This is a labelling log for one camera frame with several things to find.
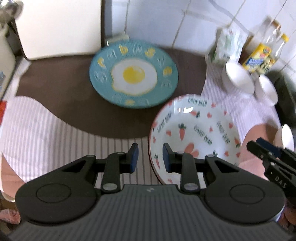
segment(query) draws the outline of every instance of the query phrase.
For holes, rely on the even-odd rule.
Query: bowl rim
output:
[[[246,91],[245,89],[243,89],[243,88],[241,88],[240,86],[238,86],[234,81],[232,81],[232,79],[230,78],[230,76],[229,76],[229,74],[228,74],[228,72],[227,72],[227,65],[228,65],[228,64],[235,65],[235,66],[239,67],[240,69],[244,70],[244,72],[246,73],[246,76],[248,76],[248,78],[249,78],[249,80],[250,80],[250,83],[251,83],[250,86],[252,86],[252,91]],[[238,62],[236,62],[236,61],[234,61],[234,60],[228,60],[228,61],[226,62],[226,64],[225,64],[225,72],[226,72],[227,77],[228,77],[228,79],[230,80],[230,82],[231,82],[231,83],[232,83],[237,89],[239,89],[239,90],[241,90],[241,91],[243,91],[243,92],[245,92],[245,93],[247,93],[247,94],[250,94],[250,95],[254,94],[254,92],[255,92],[255,85],[254,85],[253,79],[252,79],[251,76],[248,74],[248,71],[245,70],[244,67],[243,67],[240,63],[238,63]]]
[[[294,142],[294,137],[293,137],[293,133],[292,133],[292,130],[290,128],[290,126],[288,124],[283,124],[282,127],[281,127],[281,142],[282,142],[282,145],[284,146],[284,140],[283,140],[283,131],[284,131],[284,128],[289,132],[289,135],[292,136],[292,141],[295,145],[295,142]]]
[[[169,100],[168,102],[165,102],[165,104],[163,105],[163,107],[158,111],[157,115],[154,117],[153,122],[152,122],[151,127],[150,127],[150,132],[149,132],[149,136],[148,136],[148,157],[149,157],[150,165],[151,165],[151,167],[152,167],[152,170],[153,170],[155,176],[157,177],[158,181],[159,181],[161,184],[164,184],[164,185],[165,185],[166,183],[165,183],[165,181],[162,180],[162,179],[160,178],[160,176],[158,175],[158,173],[157,173],[157,171],[156,171],[156,169],[155,169],[155,166],[153,165],[153,160],[152,160],[152,156],[151,156],[151,153],[150,153],[150,137],[151,137],[152,128],[153,128],[152,125],[153,125],[153,123],[155,122],[155,120],[157,119],[157,117],[160,115],[160,113],[164,110],[164,108],[166,108],[166,106],[167,106],[170,102],[173,103],[175,100],[177,100],[177,99],[183,99],[183,98],[185,98],[186,96],[199,96],[199,97],[201,98],[201,95],[198,95],[198,94],[186,94],[186,95],[180,95],[180,96],[178,96],[178,97],[176,97],[176,98],[173,98],[173,99]]]
[[[271,86],[273,92],[276,94],[276,95],[275,95],[275,96],[276,96],[276,100],[273,100],[272,98],[270,98],[269,95],[266,94],[266,92],[264,91],[264,89],[263,89],[263,87],[262,87],[262,82],[263,82],[263,81],[267,81],[267,82],[269,83],[269,85]],[[275,88],[275,86],[272,84],[271,80],[270,80],[266,75],[264,75],[264,74],[260,74],[260,75],[259,75],[259,78],[257,79],[257,82],[259,83],[259,86],[260,86],[260,88],[261,88],[263,94],[264,94],[264,95],[265,95],[270,101],[272,101],[272,103],[275,103],[275,104],[276,104],[276,103],[279,101],[279,96],[278,96],[278,93],[277,93],[277,91],[276,91],[276,88]]]

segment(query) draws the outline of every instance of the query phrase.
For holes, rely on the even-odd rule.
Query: white appliance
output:
[[[101,0],[22,0],[15,20],[25,56],[93,54],[101,49]]]
[[[0,86],[2,90],[6,89],[15,68],[15,56],[5,37],[7,31],[8,25],[0,24]]]

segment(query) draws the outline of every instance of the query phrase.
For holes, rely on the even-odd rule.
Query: brown placemat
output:
[[[202,56],[165,49],[175,61],[179,82],[171,98],[201,94],[206,77]],[[68,124],[109,138],[149,135],[151,124],[164,104],[127,109],[103,99],[89,80],[93,56],[67,56],[35,60],[20,80],[17,96],[31,97]]]

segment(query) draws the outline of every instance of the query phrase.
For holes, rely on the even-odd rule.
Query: white tile wall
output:
[[[106,9],[112,11],[112,16],[105,18],[105,34],[107,37],[124,33],[124,26],[126,22],[126,10],[128,0],[121,0],[122,2],[106,2]]]
[[[284,2],[285,0],[246,0],[236,18],[253,32],[267,15],[275,18]]]
[[[109,32],[205,54],[225,25],[255,31],[267,15],[276,18],[290,40],[273,69],[295,76],[296,0],[106,0],[112,2]]]
[[[244,0],[191,0],[188,10],[192,13],[198,13],[222,23],[229,24],[242,5],[243,1]],[[230,15],[228,16],[225,13],[218,11],[214,6],[222,6],[230,13]]]
[[[289,65],[286,65],[282,71],[288,76],[292,76],[295,73],[295,71]]]
[[[166,7],[173,7],[186,11],[190,0],[129,0],[132,5],[142,5],[144,2],[149,2],[151,6],[157,7],[158,4],[162,4]]]
[[[222,24],[186,15],[174,48],[206,54],[215,43],[217,28]]]
[[[184,13],[164,2],[139,1],[130,4],[127,33],[130,38],[172,46]]]
[[[293,80],[294,83],[296,83],[296,73],[291,75],[290,78]]]
[[[281,31],[291,36],[296,30],[296,1],[288,0],[276,20],[282,23]]]

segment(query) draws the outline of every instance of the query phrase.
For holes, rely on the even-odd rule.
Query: teal plate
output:
[[[127,108],[165,102],[178,84],[178,70],[163,50],[142,41],[121,41],[93,58],[89,76],[107,101]]]

